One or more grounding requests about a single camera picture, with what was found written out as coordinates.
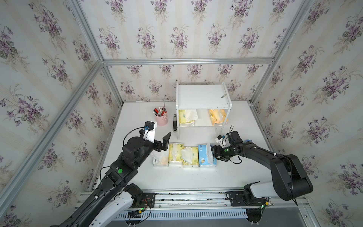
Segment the blue tissue pack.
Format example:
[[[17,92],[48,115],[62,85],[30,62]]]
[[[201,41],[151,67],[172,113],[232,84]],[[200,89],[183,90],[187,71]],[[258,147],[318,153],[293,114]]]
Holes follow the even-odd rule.
[[[198,145],[198,155],[200,168],[216,167],[216,158],[209,143]]]

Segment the white tissue pack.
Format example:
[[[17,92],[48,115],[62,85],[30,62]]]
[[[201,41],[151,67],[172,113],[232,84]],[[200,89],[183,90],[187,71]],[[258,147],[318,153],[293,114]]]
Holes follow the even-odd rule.
[[[152,164],[154,167],[166,167],[169,164],[169,152],[168,151],[152,151]]]

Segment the yellow tissue pack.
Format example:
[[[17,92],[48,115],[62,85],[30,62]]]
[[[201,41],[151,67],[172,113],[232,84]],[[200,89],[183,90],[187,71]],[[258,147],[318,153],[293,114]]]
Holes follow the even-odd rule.
[[[168,163],[170,165],[182,165],[182,149],[184,149],[183,143],[170,143],[169,144],[169,157]]]
[[[199,167],[199,152],[198,147],[185,147],[181,150],[182,166],[184,168]]]
[[[179,110],[179,123],[181,127],[194,126],[195,122],[199,119],[197,110]]]

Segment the orange tissue pack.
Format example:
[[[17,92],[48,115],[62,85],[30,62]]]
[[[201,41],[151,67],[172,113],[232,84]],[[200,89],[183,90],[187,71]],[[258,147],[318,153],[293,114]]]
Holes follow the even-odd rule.
[[[219,126],[219,125],[222,125],[223,123],[227,123],[228,119],[226,116],[227,116],[227,114],[224,109],[210,109],[209,110],[209,117],[211,120],[211,124],[213,126]]]

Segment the white two-tier shelf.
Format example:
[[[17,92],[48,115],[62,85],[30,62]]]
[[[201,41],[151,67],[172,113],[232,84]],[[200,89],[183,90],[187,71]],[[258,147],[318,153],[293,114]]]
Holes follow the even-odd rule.
[[[214,127],[216,135],[221,134],[227,123],[232,106],[233,104],[224,82],[209,85],[180,85],[176,83],[177,117],[179,117],[179,110],[197,110],[199,118],[195,121],[194,127]],[[209,116],[210,109],[226,110],[226,117],[221,125],[212,124]]]

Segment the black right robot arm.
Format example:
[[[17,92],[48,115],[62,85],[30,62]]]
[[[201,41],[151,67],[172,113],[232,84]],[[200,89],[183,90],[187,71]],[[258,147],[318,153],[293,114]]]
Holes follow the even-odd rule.
[[[230,131],[226,137],[229,146],[212,147],[213,157],[217,160],[228,162],[237,156],[263,165],[271,172],[273,191],[284,201],[313,192],[313,184],[297,156],[278,154],[261,148],[252,141],[244,141],[237,131]]]

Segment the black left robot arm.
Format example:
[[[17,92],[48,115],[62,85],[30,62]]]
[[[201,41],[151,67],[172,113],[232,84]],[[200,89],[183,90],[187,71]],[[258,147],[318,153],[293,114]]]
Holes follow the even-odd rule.
[[[130,138],[122,153],[108,167],[105,176],[82,205],[60,224],[62,227],[105,227],[116,214],[128,209],[143,191],[130,181],[152,151],[166,151],[171,133],[155,140],[153,123],[139,128],[140,135]]]

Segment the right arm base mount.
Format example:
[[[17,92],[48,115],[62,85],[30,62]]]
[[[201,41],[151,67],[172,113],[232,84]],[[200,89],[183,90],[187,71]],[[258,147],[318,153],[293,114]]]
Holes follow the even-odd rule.
[[[232,207],[260,207],[264,208],[269,205],[269,197],[257,198],[251,190],[251,186],[259,183],[254,182],[244,186],[243,191],[227,191],[226,198],[230,201]]]

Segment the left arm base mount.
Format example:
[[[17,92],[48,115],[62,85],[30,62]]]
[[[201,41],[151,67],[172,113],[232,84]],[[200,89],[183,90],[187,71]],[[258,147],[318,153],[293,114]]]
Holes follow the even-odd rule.
[[[129,204],[128,208],[154,208],[156,193],[145,192],[136,184],[131,183],[117,194],[114,199],[117,201],[117,205]]]

